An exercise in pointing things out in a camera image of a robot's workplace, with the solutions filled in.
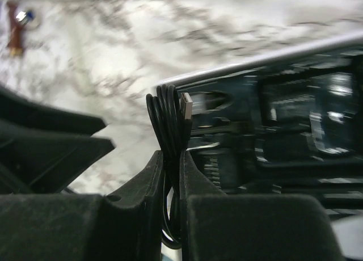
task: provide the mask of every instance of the brown object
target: brown object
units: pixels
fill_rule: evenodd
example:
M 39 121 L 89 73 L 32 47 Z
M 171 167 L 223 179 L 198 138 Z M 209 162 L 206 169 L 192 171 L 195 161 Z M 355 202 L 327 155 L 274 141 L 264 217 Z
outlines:
M 22 31 L 24 27 L 21 26 L 15 19 L 16 9 L 18 8 L 18 4 L 12 1 L 8 1 L 6 3 L 8 7 L 8 18 L 10 22 L 10 41 L 8 43 L 8 47 L 10 50 L 10 56 L 21 56 L 23 54 L 23 46 L 22 46 Z

